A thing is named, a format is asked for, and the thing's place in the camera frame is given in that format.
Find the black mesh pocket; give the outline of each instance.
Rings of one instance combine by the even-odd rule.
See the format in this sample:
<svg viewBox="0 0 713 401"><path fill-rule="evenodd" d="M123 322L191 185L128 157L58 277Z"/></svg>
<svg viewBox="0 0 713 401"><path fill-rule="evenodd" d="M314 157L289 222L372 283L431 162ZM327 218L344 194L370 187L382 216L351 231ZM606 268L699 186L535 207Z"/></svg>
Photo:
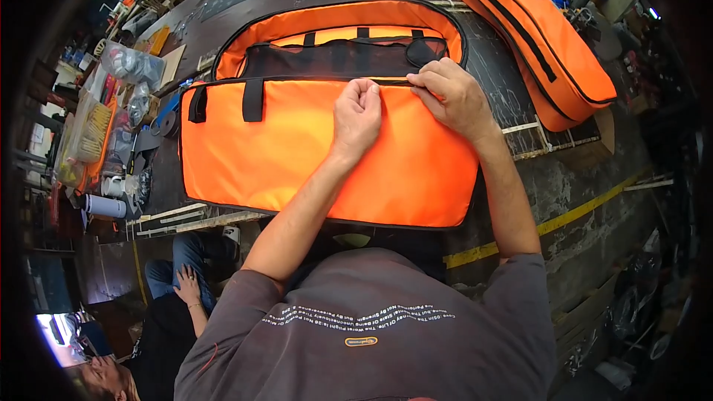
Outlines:
<svg viewBox="0 0 713 401"><path fill-rule="evenodd" d="M246 51L242 78L270 76L405 76L447 55L440 38L357 38L315 46L268 43Z"/></svg>

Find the shirt logo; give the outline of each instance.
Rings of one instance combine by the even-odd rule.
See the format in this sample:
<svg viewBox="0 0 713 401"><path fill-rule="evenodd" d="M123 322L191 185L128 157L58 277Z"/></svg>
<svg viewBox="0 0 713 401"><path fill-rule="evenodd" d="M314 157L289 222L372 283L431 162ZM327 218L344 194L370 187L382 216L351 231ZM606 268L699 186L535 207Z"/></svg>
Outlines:
<svg viewBox="0 0 713 401"><path fill-rule="evenodd" d="M374 345L379 342L379 339L374 336L369 336L368 338L347 338L344 340L344 344L347 347L361 347L362 345Z"/></svg>

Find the orange long bag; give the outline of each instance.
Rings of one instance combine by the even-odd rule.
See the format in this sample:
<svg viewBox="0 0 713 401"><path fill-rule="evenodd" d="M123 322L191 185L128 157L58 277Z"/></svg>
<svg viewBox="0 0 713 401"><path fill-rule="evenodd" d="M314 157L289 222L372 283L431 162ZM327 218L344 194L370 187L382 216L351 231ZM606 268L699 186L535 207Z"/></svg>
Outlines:
<svg viewBox="0 0 713 401"><path fill-rule="evenodd" d="M433 119L405 75L444 56L465 65L466 53L459 24L420 0L309 7L250 22L220 50L215 80L181 97L185 191L197 201L282 210L329 151L334 100L346 82L366 76L381 85L381 131L328 217L457 226L477 157Z"/></svg>
<svg viewBox="0 0 713 401"><path fill-rule="evenodd" d="M462 0L510 45L543 125L575 127L616 99L592 50L551 0Z"/></svg>

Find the woman's hand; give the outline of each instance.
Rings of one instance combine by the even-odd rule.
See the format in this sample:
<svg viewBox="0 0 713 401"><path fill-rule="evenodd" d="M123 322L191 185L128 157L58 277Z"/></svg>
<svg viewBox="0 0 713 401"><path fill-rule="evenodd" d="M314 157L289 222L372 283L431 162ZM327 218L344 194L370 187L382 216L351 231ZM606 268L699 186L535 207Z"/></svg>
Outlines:
<svg viewBox="0 0 713 401"><path fill-rule="evenodd" d="M352 79L334 102L332 154L355 166L374 145L381 128L379 85Z"/></svg>
<svg viewBox="0 0 713 401"><path fill-rule="evenodd" d="M201 287L198 285L198 277L193 268L190 265L188 267L185 264L181 265L180 271L176 271L176 277L180 288L173 287L173 290L178 297L189 307L201 303Z"/></svg>

